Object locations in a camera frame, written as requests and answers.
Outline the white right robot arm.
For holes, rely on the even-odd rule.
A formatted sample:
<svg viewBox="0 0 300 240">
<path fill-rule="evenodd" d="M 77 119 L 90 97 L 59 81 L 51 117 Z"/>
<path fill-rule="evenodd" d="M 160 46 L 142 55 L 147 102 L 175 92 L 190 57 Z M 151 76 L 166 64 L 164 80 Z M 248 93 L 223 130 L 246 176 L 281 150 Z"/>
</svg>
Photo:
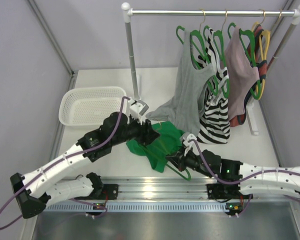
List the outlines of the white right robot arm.
<svg viewBox="0 0 300 240">
<path fill-rule="evenodd" d="M 300 166 L 262 167 L 222 158 L 204 150 L 196 155 L 181 147 L 166 159 L 179 171 L 192 169 L 215 183 L 207 184 L 210 200 L 248 199 L 257 195 L 283 195 L 300 201 Z"/>
</svg>

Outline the green tank top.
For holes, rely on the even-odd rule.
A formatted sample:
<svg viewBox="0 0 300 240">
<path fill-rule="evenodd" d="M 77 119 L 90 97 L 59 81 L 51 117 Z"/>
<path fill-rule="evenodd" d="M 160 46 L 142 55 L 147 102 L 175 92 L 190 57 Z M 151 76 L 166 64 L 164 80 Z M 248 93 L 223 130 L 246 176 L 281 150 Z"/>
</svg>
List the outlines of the green tank top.
<svg viewBox="0 0 300 240">
<path fill-rule="evenodd" d="M 159 173 L 163 173 L 168 162 L 166 156 L 175 153 L 182 146 L 180 138 L 185 132 L 176 128 L 169 121 L 156 123 L 152 128 L 160 136 L 151 144 L 143 146 L 133 139 L 128 141 L 126 146 L 131 153 L 147 157 L 151 168 Z"/>
</svg>

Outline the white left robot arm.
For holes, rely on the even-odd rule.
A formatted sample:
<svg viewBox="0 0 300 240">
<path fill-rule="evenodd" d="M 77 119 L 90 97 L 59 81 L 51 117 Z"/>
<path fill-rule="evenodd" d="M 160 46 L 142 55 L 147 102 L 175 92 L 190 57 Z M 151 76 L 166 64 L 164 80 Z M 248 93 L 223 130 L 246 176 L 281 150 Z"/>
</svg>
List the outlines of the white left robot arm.
<svg viewBox="0 0 300 240">
<path fill-rule="evenodd" d="M 62 179 L 110 154 L 116 145 L 135 140 L 148 146 L 159 136 L 150 120 L 140 122 L 132 116 L 113 112 L 98 129 L 86 133 L 50 163 L 32 172 L 15 173 L 10 177 L 21 216 L 32 218 L 51 205 L 74 198 L 98 199 L 103 194 L 104 184 L 96 173 L 70 181 Z"/>
</svg>

